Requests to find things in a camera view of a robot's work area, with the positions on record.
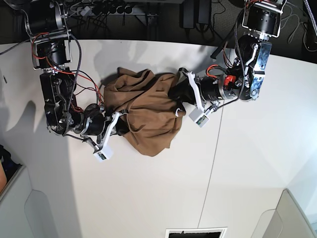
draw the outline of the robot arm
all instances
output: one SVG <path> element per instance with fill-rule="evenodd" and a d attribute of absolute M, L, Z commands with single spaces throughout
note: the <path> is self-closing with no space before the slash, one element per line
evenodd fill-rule
<path fill-rule="evenodd" d="M 97 102 L 90 104 L 85 110 L 77 105 L 74 91 L 79 68 L 70 71 L 65 64 L 71 62 L 71 38 L 77 42 L 80 54 L 81 49 L 67 28 L 65 4 L 56 0 L 5 1 L 13 9 L 25 12 L 25 28 L 32 43 L 33 67 L 43 71 L 40 81 L 49 131 L 87 142 L 94 149 L 94 155 L 99 161 L 109 159 L 112 151 L 107 146 L 107 141 L 110 135 L 116 133 L 119 117 L 127 112 L 105 112 L 102 96 L 100 92 L 97 93 L 99 90 L 95 83 Z M 70 131 L 80 137 L 68 134 Z M 96 142 L 90 136 L 96 136 Z"/>
<path fill-rule="evenodd" d="M 204 126 L 209 114 L 238 99 L 256 100 L 265 78 L 265 67 L 272 44 L 270 37 L 278 37 L 280 20 L 286 0 L 246 0 L 245 8 L 237 22 L 248 29 L 239 40 L 235 49 L 238 57 L 233 66 L 222 68 L 211 65 L 204 76 L 197 76 L 181 68 L 180 74 L 185 80 L 172 88 L 169 96 L 181 102 L 195 105 L 190 118 L 200 127 Z M 220 70 L 222 74 L 213 75 Z M 231 100 L 220 105 L 221 100 Z"/>

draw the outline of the brown cloth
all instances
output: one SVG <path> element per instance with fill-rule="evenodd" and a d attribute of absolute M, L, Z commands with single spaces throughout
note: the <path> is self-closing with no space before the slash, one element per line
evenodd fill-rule
<path fill-rule="evenodd" d="M 178 78 L 172 73 L 157 78 L 150 70 L 137 74 L 120 68 L 118 72 L 119 78 L 105 87 L 105 108 L 127 110 L 129 113 L 121 119 L 130 131 L 124 137 L 141 154 L 155 156 L 170 147 L 186 114 L 182 105 L 167 95 Z"/>

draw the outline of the white tabletop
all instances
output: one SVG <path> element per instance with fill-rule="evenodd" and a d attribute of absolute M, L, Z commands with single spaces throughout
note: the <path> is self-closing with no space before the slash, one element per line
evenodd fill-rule
<path fill-rule="evenodd" d="M 213 63 L 212 47 L 142 41 L 80 43 L 81 69 L 96 82 L 118 67 L 149 68 L 154 73 L 186 67 L 198 72 Z M 75 69 L 75 44 L 72 52 L 70 67 Z M 0 83 L 0 138 L 27 166 L 32 188 L 48 196 L 60 237 L 162 238 L 168 228 L 197 227 L 228 227 L 226 238 L 250 237 L 261 214 L 276 207 L 283 188 L 299 170 L 290 169 L 303 166 L 315 148 L 302 138 L 313 136 L 308 128 L 315 128 L 316 111 L 310 113 L 308 108 L 314 110 L 316 98 L 305 97 L 305 85 L 313 83 L 316 70 L 309 63 L 271 56 L 256 102 L 219 110 L 203 129 L 185 117 L 171 148 L 153 158 L 139 154 L 123 137 L 112 136 L 114 156 L 103 163 L 96 161 L 87 144 L 46 130 L 41 72 L 32 69 L 29 45 L 0 57 L 0 69 L 8 81 Z M 79 80 L 90 86 L 89 81 Z M 95 95 L 88 91 L 77 99 L 84 108 L 95 101 Z M 298 136 L 300 146 L 289 146 Z"/>

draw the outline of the black floor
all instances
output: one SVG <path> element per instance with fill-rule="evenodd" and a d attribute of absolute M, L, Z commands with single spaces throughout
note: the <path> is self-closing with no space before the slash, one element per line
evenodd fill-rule
<path fill-rule="evenodd" d="M 237 14 L 241 10 L 233 6 L 228 0 L 212 0 L 212 17 L 214 16 L 214 28 L 215 31 L 221 36 L 225 37 L 226 34 L 232 28 Z M 302 0 L 292 0 L 293 3 L 299 7 L 303 7 Z M 212 37 L 211 32 L 206 32 L 202 35 L 195 29 L 190 30 L 189 36 L 185 34 L 185 30 L 179 27 L 179 5 L 178 4 L 153 4 L 149 7 L 149 11 L 152 14 L 158 14 L 156 21 L 152 21 L 150 26 L 146 26 L 135 16 L 115 16 L 109 15 L 106 19 L 99 18 L 99 21 L 103 20 L 102 26 L 99 21 L 93 20 L 93 18 L 87 19 L 77 17 L 71 18 L 68 21 L 69 27 L 72 29 L 73 34 L 78 39 L 122 39 L 122 40 L 155 40 L 164 42 L 179 42 L 179 43 L 191 43 L 199 45 L 211 45 L 218 46 L 220 38 L 215 36 L 212 42 L 207 40 Z M 285 7 L 283 17 L 290 14 L 290 8 Z M 297 14 L 301 21 L 307 19 L 303 16 L 303 13 L 294 8 L 293 14 Z M 7 7 L 5 3 L 0 4 L 0 44 L 13 43 L 21 41 L 27 37 L 23 29 L 19 29 L 19 19 L 22 15 L 14 12 Z M 272 38 L 270 42 L 273 43 L 272 54 L 298 59 L 305 61 L 315 61 L 317 59 L 316 54 L 306 54 L 305 48 L 303 48 L 302 40 L 304 34 L 304 27 L 301 24 L 296 31 L 291 42 L 287 42 L 290 34 L 294 31 L 298 24 L 296 17 L 291 17 L 285 27 L 281 30 L 279 38 Z M 244 29 L 240 28 L 238 36 L 241 36 Z M 228 46 L 234 47 L 234 40 L 232 39 Z"/>

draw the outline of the wire bundle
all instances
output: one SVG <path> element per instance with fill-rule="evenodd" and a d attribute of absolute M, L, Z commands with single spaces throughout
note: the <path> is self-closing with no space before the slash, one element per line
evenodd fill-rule
<path fill-rule="evenodd" d="M 297 23 L 295 29 L 293 30 L 293 32 L 292 32 L 292 33 L 289 35 L 289 37 L 287 38 L 287 43 L 288 43 L 288 44 L 291 44 L 291 43 L 292 43 L 292 41 L 293 41 L 293 39 L 294 39 L 294 36 L 296 35 L 296 32 L 297 32 L 299 26 L 300 26 L 301 24 L 303 24 L 303 27 L 304 27 L 304 30 L 305 30 L 305 31 L 304 31 L 304 35 L 303 35 L 303 45 L 305 46 L 305 48 L 306 48 L 306 50 L 307 50 L 308 52 L 317 52 L 317 50 L 311 50 L 311 49 L 309 49 L 309 47 L 307 46 L 307 44 L 306 44 L 306 40 L 307 40 L 307 39 L 306 39 L 306 38 L 307 38 L 307 31 L 308 31 L 308 30 L 307 30 L 307 27 L 305 26 L 305 24 L 307 24 L 307 23 L 300 21 L 299 15 L 293 14 L 293 7 L 295 7 L 295 8 L 297 8 L 297 9 L 301 10 L 301 11 L 304 13 L 305 16 L 307 16 L 307 14 L 306 14 L 305 11 L 303 11 L 300 7 L 294 5 L 293 3 L 287 1 L 287 4 L 288 4 L 288 5 L 285 5 L 285 6 L 288 6 L 288 7 L 290 8 L 291 12 L 289 13 L 289 15 L 288 15 L 287 17 L 285 17 L 285 18 L 283 18 L 283 19 L 281 20 L 281 22 L 284 21 L 283 26 L 281 26 L 281 30 L 285 28 L 285 26 L 286 26 L 288 20 L 289 20 L 292 16 L 295 16 L 295 17 L 298 19 L 298 23 Z"/>
<path fill-rule="evenodd" d="M 39 57 L 39 56 L 37 56 L 37 55 L 33 52 L 33 47 L 34 47 L 34 42 L 35 42 L 35 40 L 36 40 L 39 36 L 45 35 L 45 34 L 47 34 L 47 32 L 43 32 L 43 33 L 38 34 L 38 35 L 34 38 L 34 40 L 32 41 L 32 55 L 33 55 L 33 57 L 35 57 L 35 58 L 37 58 L 37 59 L 39 59 L 39 60 L 46 59 L 48 65 L 49 65 L 52 69 L 54 69 L 56 72 L 60 72 L 60 73 L 64 73 L 64 74 L 69 74 L 69 75 L 75 75 L 75 77 L 76 77 L 76 74 L 77 74 L 78 76 L 80 76 L 80 77 L 82 77 L 82 78 L 85 78 L 85 79 L 91 81 L 91 82 L 94 84 L 94 88 L 92 88 L 92 87 L 83 87 L 83 86 L 81 86 L 80 84 L 78 84 L 77 81 L 76 81 L 76 84 L 77 84 L 79 87 L 83 88 L 83 90 L 81 90 L 79 93 L 77 93 L 77 94 L 75 94 L 75 95 L 78 95 L 78 94 L 82 93 L 82 92 L 85 91 L 85 90 L 95 91 L 95 92 L 96 92 L 96 96 L 97 96 L 97 104 L 99 104 L 99 105 L 100 105 L 100 104 L 103 104 L 103 96 L 102 96 L 102 94 L 101 94 L 101 92 L 100 92 L 100 90 L 99 90 L 99 87 L 97 86 L 97 84 L 94 82 L 94 80 L 93 80 L 87 73 L 85 73 L 85 72 L 79 70 L 79 68 L 77 68 L 77 70 L 67 71 L 67 70 L 65 70 L 65 69 L 60 68 L 60 67 L 51 59 L 51 57 L 50 57 L 49 55 L 44 56 L 44 57 Z"/>
<path fill-rule="evenodd" d="M 224 64 L 225 64 L 228 68 L 232 68 L 232 67 L 233 67 L 233 63 L 231 63 L 229 57 L 228 57 L 227 54 L 226 54 L 227 45 L 228 45 L 228 41 L 226 42 L 226 44 L 224 44 L 224 47 L 223 47 L 223 61 L 224 61 Z"/>
<path fill-rule="evenodd" d="M 263 0 L 249 0 L 246 4 L 246 8 L 249 9 L 250 7 L 252 7 L 254 4 L 256 4 L 257 2 L 262 2 Z"/>
<path fill-rule="evenodd" d="M 211 70 L 214 70 L 214 69 L 218 69 L 218 70 L 222 71 L 222 72 L 225 73 L 225 74 L 228 74 L 228 73 L 229 73 L 226 68 L 223 68 L 223 67 L 219 66 L 218 64 L 213 64 L 213 65 L 210 65 L 210 66 L 206 69 L 206 75 L 207 75 L 208 77 L 212 77 L 212 78 L 214 78 L 214 79 L 217 79 L 217 76 L 210 74 L 210 71 L 211 71 Z"/>

